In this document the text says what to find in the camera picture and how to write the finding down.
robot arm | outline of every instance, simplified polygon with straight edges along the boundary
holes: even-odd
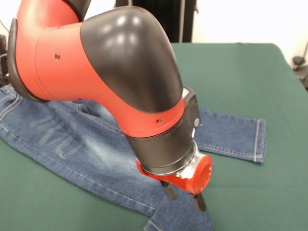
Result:
[[[211,159],[193,140],[200,114],[183,87],[163,28],[148,11],[119,7],[86,21],[90,0],[22,0],[9,34],[11,83],[25,98],[92,100],[115,118],[139,171],[194,195],[210,179]]]

blue denim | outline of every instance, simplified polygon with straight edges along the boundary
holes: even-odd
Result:
[[[201,110],[201,150],[263,162],[265,121]],[[101,105],[36,103],[11,85],[0,90],[0,137],[57,175],[104,199],[150,217],[145,231],[210,231],[208,212],[176,188],[170,201],[160,182],[139,173],[125,136]]]

faded denim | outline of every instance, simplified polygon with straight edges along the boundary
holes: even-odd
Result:
[[[195,134],[201,150],[264,161],[264,120],[204,109],[201,116]],[[0,137],[73,184],[150,217],[146,231],[212,230],[208,213],[194,208],[190,194],[177,189],[170,201],[159,182],[138,172],[126,138],[97,103],[36,103],[7,85],[0,90]]]

jeans seam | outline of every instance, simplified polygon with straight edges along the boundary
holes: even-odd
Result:
[[[6,114],[8,114],[10,111],[12,111],[15,107],[18,106],[18,104],[21,102],[21,99],[22,97],[20,95],[17,95],[16,99],[0,113],[0,121],[3,120]]]
[[[215,112],[211,112],[211,111],[206,111],[206,110],[201,110],[201,111],[203,111],[203,112],[205,112],[205,113],[216,114]],[[114,126],[111,126],[110,124],[104,123],[104,122],[102,122],[102,121],[96,119],[95,117],[93,118],[93,116],[90,115],[90,114],[88,114],[88,113],[85,113],[85,115],[86,115],[89,119],[91,119],[93,122],[95,122],[96,124],[98,124],[98,125],[100,125],[100,126],[102,126],[102,127],[104,127],[104,128],[107,128],[108,130],[110,130],[110,131],[112,131],[112,132],[114,132],[114,133],[118,133],[118,134],[124,136],[124,135],[123,135],[123,132],[122,132],[120,129],[118,129],[118,128],[114,127]],[[237,117],[235,117],[235,116],[233,116],[233,118],[236,118],[237,120],[254,120],[254,119],[250,119],[250,118],[237,118]],[[239,155],[242,155],[242,156],[245,156],[245,155],[246,155],[246,156],[250,156],[249,154],[238,153],[238,152],[233,151],[233,150],[228,150],[228,151],[229,151],[230,153],[233,152],[234,154],[239,154]]]
[[[81,111],[81,103],[74,103],[71,100],[61,101],[61,102],[67,103],[67,104],[73,106],[73,108],[75,108],[77,111]]]
[[[262,148],[262,153],[261,153],[261,159],[263,158],[263,156],[265,155],[265,142],[266,142],[266,131],[265,131],[265,134],[264,134],[264,136],[263,136],[263,142],[262,142],[262,146],[263,146],[263,148]]]
[[[257,120],[256,140],[255,140],[255,149],[254,149],[254,162],[257,161],[258,136],[259,136],[259,120]]]
[[[84,104],[83,104],[83,107],[84,107],[84,109],[86,111],[86,114],[89,114],[89,111],[88,111],[87,107]]]
[[[230,149],[226,149],[226,148],[221,148],[221,147],[217,147],[217,146],[209,146],[207,144],[204,144],[204,143],[198,143],[198,146],[200,147],[203,147],[203,148],[207,148],[209,150],[212,150],[212,151],[221,151],[221,152],[225,152],[227,154],[233,154],[233,155],[239,155],[239,156],[248,156],[248,157],[251,157],[251,154],[247,154],[247,153],[240,153],[240,152],[237,152],[237,151],[234,151],[234,150],[230,150]],[[261,154],[257,154],[256,157],[260,158],[262,157]]]
[[[6,98],[9,98],[11,97],[12,99],[14,99],[13,95],[12,94],[9,94],[9,95],[6,95],[5,97],[3,97],[0,102],[4,101]]]
[[[77,173],[77,174],[79,174],[79,175],[85,177],[86,179],[88,179],[88,180],[90,180],[90,181],[92,181],[92,182],[98,184],[99,186],[101,186],[101,187],[103,187],[103,188],[106,188],[106,189],[112,191],[112,192],[115,193],[115,194],[121,195],[121,196],[123,196],[124,198],[127,198],[127,199],[129,199],[129,200],[132,200],[132,201],[134,201],[134,202],[137,202],[137,203],[139,203],[139,204],[141,204],[141,205],[143,205],[143,206],[146,206],[146,207],[148,207],[148,208],[153,209],[154,211],[156,211],[156,208],[154,208],[154,207],[152,207],[152,206],[146,205],[146,204],[144,204],[144,203],[142,203],[142,202],[140,202],[140,201],[136,201],[136,200],[134,200],[134,199],[132,199],[132,198],[130,198],[130,197],[127,197],[127,196],[125,196],[125,195],[122,195],[122,194],[120,194],[120,193],[118,193],[118,192],[116,192],[116,191],[114,191],[114,190],[112,190],[112,189],[110,189],[110,188],[108,188],[108,187],[106,187],[106,186],[104,186],[104,185],[101,185],[100,183],[98,183],[98,182],[96,182],[96,181],[90,179],[89,177],[84,176],[83,174],[81,174],[81,173],[79,173],[79,172],[77,172],[77,171],[71,169],[70,167],[67,167],[67,166],[62,165],[61,163],[57,162],[57,161],[54,160],[53,158],[51,158],[51,157],[45,155],[44,153],[41,153],[40,151],[36,150],[35,148],[29,146],[29,145],[28,145],[25,141],[23,141],[20,137],[16,136],[14,133],[12,133],[11,131],[9,131],[2,123],[0,123],[0,126],[1,126],[6,132],[8,132],[8,133],[10,133],[11,135],[15,136],[19,141],[21,141],[21,142],[22,142],[24,145],[26,145],[28,148],[30,148],[30,149],[34,150],[35,152],[37,152],[37,153],[39,153],[39,154],[45,156],[46,158],[51,159],[52,161],[56,162],[57,164],[60,164],[62,167],[68,168],[69,170],[73,171],[74,173]]]
[[[256,119],[253,119],[253,118],[237,117],[237,116],[235,116],[235,115],[232,116],[232,115],[227,115],[227,114],[223,114],[223,113],[217,113],[217,112],[208,111],[208,110],[206,110],[206,109],[200,109],[200,112],[204,112],[205,114],[207,114],[207,113],[216,114],[216,115],[219,114],[220,117],[229,117],[229,118],[231,118],[231,119],[237,119],[237,120],[251,120],[251,121],[256,121]]]
[[[99,126],[101,126],[101,127],[103,127],[103,128],[106,128],[106,129],[108,129],[109,131],[112,131],[113,133],[117,133],[117,134],[119,134],[119,135],[121,135],[121,136],[123,136],[124,137],[124,134],[123,134],[123,132],[120,130],[120,129],[118,129],[118,128],[116,128],[116,127],[114,127],[114,126],[111,126],[110,124],[107,124],[107,123],[104,123],[103,121],[101,121],[101,120],[99,120],[99,119],[97,119],[96,117],[94,117],[93,115],[91,115],[91,114],[89,114],[89,111],[88,111],[88,109],[87,109],[87,107],[84,105],[84,107],[85,107],[85,110],[86,110],[86,113],[84,113],[84,115],[86,116],[86,118],[88,118],[88,119],[90,119],[92,122],[94,122],[95,124],[97,124],[97,125],[99,125]]]
[[[151,225],[154,226],[155,229],[157,229],[157,231],[162,231],[152,220],[148,221]]]

green tablecloth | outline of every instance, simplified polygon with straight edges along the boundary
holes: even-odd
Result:
[[[263,164],[211,154],[218,231],[307,230],[308,96],[271,44],[174,44],[201,107],[267,122]],[[0,141],[1,231],[137,231],[148,218],[63,180]]]

